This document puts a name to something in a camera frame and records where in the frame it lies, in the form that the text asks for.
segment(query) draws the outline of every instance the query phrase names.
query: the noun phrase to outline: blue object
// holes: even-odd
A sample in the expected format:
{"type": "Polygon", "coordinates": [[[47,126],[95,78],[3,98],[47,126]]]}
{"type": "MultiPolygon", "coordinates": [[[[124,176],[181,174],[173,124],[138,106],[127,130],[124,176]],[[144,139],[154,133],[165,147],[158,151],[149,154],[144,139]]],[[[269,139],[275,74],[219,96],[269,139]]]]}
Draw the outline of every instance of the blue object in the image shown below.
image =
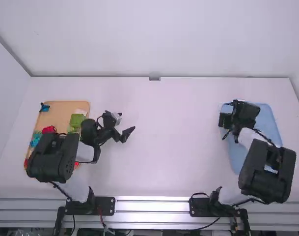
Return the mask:
{"type": "Polygon", "coordinates": [[[45,105],[45,104],[43,104],[43,102],[40,103],[40,105],[41,105],[41,109],[39,112],[48,112],[49,111],[49,108],[50,108],[49,105],[45,105]]]}
{"type": "MultiPolygon", "coordinates": [[[[282,146],[282,140],[277,128],[275,118],[272,114],[271,107],[266,103],[255,103],[255,105],[261,108],[260,113],[256,117],[256,124],[254,128],[262,131],[268,138],[270,138],[276,146],[282,146]]],[[[221,112],[231,113],[233,107],[227,104],[224,104],[221,108],[221,112]]],[[[225,135],[227,130],[220,128],[222,136],[225,135]]],[[[229,160],[230,165],[234,173],[239,174],[243,163],[245,161],[247,150],[241,144],[236,144],[232,134],[229,134],[225,139],[228,142],[229,148],[229,160]]]]}
{"type": "Polygon", "coordinates": [[[29,143],[31,148],[34,148],[35,146],[37,146],[37,144],[40,141],[41,136],[42,136],[42,133],[40,133],[40,132],[35,132],[32,134],[32,139],[29,143]]]}

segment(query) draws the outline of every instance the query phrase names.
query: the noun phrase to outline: metal extrusion bar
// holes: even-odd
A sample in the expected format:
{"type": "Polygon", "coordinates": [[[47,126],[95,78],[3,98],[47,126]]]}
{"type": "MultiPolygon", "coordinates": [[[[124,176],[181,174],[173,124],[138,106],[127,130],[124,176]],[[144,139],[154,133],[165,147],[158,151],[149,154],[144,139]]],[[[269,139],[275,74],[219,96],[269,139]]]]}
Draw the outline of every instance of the metal extrusion bar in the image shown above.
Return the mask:
{"type": "MultiPolygon", "coordinates": [[[[114,229],[196,229],[213,222],[214,217],[190,217],[189,197],[115,197],[114,216],[105,223],[114,229]]],[[[0,227],[53,228],[57,209],[64,199],[0,199],[0,227]]],[[[252,230],[299,231],[299,202],[247,204],[252,230]]],[[[75,216],[77,228],[102,228],[98,216],[75,216]]],[[[65,216],[63,227],[73,227],[65,216]]],[[[229,219],[221,218],[208,228],[229,230],[229,219]]]]}

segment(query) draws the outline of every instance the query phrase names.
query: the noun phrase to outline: tabletop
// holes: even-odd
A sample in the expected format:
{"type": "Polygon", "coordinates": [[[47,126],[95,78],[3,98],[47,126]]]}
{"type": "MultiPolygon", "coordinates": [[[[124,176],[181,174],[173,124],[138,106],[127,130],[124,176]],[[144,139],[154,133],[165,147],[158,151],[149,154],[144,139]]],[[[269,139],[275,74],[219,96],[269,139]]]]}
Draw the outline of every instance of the tabletop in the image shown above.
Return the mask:
{"type": "Polygon", "coordinates": [[[95,195],[188,197],[233,189],[238,176],[218,127],[222,104],[233,99],[272,108],[283,145],[297,152],[288,201],[299,203],[299,102],[288,78],[35,77],[0,160],[0,198],[63,199],[23,169],[40,102],[47,100],[85,100],[90,118],[122,112],[119,128],[136,126],[125,144],[108,141],[97,164],[76,170],[95,195]]]}

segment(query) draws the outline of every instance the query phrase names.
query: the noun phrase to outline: green block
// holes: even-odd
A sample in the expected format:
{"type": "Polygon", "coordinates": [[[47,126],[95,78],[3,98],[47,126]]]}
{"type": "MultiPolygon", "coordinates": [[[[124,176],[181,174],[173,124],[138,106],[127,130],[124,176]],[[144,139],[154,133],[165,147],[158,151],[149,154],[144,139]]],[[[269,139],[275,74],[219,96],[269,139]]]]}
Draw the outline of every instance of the green block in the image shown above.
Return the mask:
{"type": "Polygon", "coordinates": [[[83,114],[72,114],[70,119],[70,126],[73,128],[80,128],[81,123],[86,117],[83,114]]]}

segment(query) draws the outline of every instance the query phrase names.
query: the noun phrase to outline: white wall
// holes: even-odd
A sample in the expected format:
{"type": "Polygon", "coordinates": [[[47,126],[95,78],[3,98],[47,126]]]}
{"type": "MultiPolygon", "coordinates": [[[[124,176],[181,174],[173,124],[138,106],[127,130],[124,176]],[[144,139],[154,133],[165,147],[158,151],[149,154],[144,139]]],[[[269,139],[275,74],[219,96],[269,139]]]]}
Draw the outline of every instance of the white wall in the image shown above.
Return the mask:
{"type": "Polygon", "coordinates": [[[0,44],[0,158],[30,76],[0,44]]]}
{"type": "Polygon", "coordinates": [[[299,97],[299,0],[0,0],[34,75],[283,76],[299,97]]]}

